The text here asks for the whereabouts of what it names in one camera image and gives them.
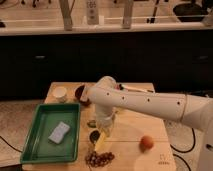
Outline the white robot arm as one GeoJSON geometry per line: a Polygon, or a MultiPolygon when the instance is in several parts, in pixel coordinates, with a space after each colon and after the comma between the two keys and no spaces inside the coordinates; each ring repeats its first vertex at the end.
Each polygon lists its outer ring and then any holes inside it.
{"type": "Polygon", "coordinates": [[[204,133],[196,171],[213,170],[213,98],[188,94],[120,90],[116,80],[102,77],[87,91],[95,105],[96,123],[109,134],[114,107],[182,123],[204,133]]]}

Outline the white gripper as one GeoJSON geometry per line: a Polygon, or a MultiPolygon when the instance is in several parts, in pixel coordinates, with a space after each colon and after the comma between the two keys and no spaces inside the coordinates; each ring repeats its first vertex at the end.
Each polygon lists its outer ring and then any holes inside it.
{"type": "Polygon", "coordinates": [[[96,126],[100,132],[104,132],[106,136],[110,136],[114,127],[115,115],[97,115],[96,126]]]}

